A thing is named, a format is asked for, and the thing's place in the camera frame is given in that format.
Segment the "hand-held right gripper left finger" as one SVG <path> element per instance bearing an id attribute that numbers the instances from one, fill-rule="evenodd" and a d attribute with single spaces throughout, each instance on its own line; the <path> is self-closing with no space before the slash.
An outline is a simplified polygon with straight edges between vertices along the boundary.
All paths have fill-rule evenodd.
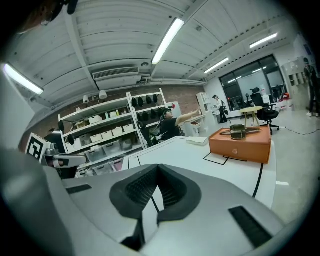
<path id="1" fill-rule="evenodd" d="M 158 231 L 158 213 L 152 199 L 146 200 L 139 218 L 120 214 L 110 199 L 114 184 L 141 175 L 150 165 L 99 176 L 62 180 L 57 171 L 45 168 L 54 205 L 73 242 L 93 244 L 106 239 L 121 244 L 133 237 L 149 242 Z"/>

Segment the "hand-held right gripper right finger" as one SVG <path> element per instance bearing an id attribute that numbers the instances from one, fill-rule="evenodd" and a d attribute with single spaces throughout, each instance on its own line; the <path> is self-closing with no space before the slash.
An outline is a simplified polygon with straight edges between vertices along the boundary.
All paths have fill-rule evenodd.
<path id="1" fill-rule="evenodd" d="M 234 184 L 171 166 L 201 190 L 198 206 L 185 218 L 161 222 L 140 253 L 145 256 L 242 256 L 275 237 L 284 223 Z"/>

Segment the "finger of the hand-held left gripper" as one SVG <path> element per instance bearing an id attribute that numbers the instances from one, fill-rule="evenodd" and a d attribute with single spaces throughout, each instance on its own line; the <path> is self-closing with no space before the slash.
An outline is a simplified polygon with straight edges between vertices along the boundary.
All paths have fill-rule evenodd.
<path id="1" fill-rule="evenodd" d="M 57 163 L 59 167 L 78 167 L 86 162 L 87 158 L 84 155 L 59 154 L 57 157 Z"/>

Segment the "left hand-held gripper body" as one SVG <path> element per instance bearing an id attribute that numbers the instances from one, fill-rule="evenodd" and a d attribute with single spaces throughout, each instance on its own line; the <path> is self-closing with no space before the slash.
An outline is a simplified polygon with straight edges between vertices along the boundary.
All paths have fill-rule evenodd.
<path id="1" fill-rule="evenodd" d="M 56 169 L 61 179 L 73 179 L 76 176 L 76 167 L 55 167 L 55 155 L 64 154 L 65 148 L 62 142 L 62 135 L 54 131 L 45 138 L 31 133 L 25 148 L 25 154 L 34 157 L 43 166 Z"/>

